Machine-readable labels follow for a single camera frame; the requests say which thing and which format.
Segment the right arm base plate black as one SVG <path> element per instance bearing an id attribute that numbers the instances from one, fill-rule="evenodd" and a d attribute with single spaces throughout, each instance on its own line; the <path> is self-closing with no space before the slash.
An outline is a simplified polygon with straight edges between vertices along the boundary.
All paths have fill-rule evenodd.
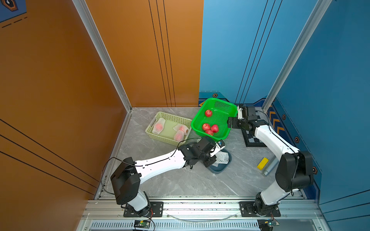
<path id="1" fill-rule="evenodd" d="M 241 201 L 239 206 L 242 217 L 281 217 L 278 205 L 267 206 L 259 202 Z"/>

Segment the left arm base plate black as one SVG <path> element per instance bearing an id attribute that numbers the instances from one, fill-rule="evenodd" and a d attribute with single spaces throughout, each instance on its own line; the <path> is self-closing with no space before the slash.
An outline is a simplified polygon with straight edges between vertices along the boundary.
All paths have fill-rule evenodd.
<path id="1" fill-rule="evenodd" d="M 131 205 L 125 205 L 124 214 L 125 218 L 160 218 L 163 216 L 164 203 L 160 201 L 150 201 L 149 205 L 144 209 L 136 211 Z"/>

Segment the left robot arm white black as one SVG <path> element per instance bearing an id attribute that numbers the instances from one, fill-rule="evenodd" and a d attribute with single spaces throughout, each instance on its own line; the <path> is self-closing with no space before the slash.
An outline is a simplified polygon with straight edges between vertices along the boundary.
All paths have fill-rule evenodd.
<path id="1" fill-rule="evenodd" d="M 209 167 L 216 162 L 216 154 L 224 148 L 223 140 L 203 137 L 187 144 L 180 141 L 174 151 L 152 159 L 134 161 L 128 157 L 122 160 L 110 176 L 116 203 L 131 206 L 139 216 L 147 215 L 151 204 L 140 185 L 165 172 L 192 167 L 198 162 Z"/>

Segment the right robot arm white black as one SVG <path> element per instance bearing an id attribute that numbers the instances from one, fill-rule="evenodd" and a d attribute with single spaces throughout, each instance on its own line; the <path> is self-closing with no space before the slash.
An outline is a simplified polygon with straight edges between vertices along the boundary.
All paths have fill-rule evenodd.
<path id="1" fill-rule="evenodd" d="M 269 122 L 258 118 L 255 107 L 239 105 L 237 109 L 237 116 L 229 117 L 227 126 L 251 132 L 278 160 L 275 181 L 256 195 L 253 204 L 257 216 L 268 216 L 278 208 L 282 199 L 313 184 L 313 158 L 309 152 L 303 152 L 285 141 Z"/>

